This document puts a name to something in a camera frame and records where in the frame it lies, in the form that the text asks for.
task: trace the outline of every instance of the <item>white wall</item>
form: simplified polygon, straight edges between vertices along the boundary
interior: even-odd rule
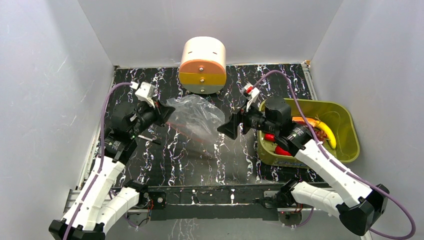
[[[218,38],[228,64],[310,60],[342,0],[79,0],[112,63],[177,66],[192,37]]]
[[[0,5],[0,236],[53,239],[113,65],[76,0]]]
[[[361,154],[349,166],[407,206],[417,240],[424,239],[423,23],[422,0],[345,0],[311,63],[318,98],[352,113]],[[410,225],[390,202],[374,228],[400,236]]]

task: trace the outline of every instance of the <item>gray floor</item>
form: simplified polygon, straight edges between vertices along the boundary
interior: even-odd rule
[[[106,240],[359,240],[335,217],[314,212],[307,225],[291,230],[261,219],[178,219],[151,221],[136,231],[121,218]]]

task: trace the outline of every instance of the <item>yellow panel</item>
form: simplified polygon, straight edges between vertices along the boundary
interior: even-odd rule
[[[226,74],[180,72],[179,81],[182,84],[194,85],[225,85]]]

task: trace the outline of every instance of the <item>olive green container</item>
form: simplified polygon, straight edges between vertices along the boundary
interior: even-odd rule
[[[291,106],[291,115],[300,116],[295,101],[292,98],[285,98],[287,104]],[[328,101],[315,101],[298,99],[300,108],[305,117],[319,119],[327,124],[335,136],[336,148],[332,149],[327,141],[323,146],[333,154],[343,164],[354,161],[360,152],[357,134],[355,132],[352,116],[343,106]],[[264,102],[260,104],[260,110],[264,110]],[[276,144],[264,140],[262,131],[257,133],[257,154],[259,159],[268,165],[305,168],[309,167],[292,156],[277,155],[274,153]]]

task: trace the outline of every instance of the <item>red pepper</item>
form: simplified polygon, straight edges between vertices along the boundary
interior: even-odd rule
[[[282,149],[281,147],[277,146],[275,148],[275,154],[277,155],[284,155],[284,156],[291,156],[290,153],[284,149]]]
[[[274,134],[271,134],[271,133],[265,133],[265,136],[263,137],[263,139],[273,143],[276,142],[276,140],[274,139]]]

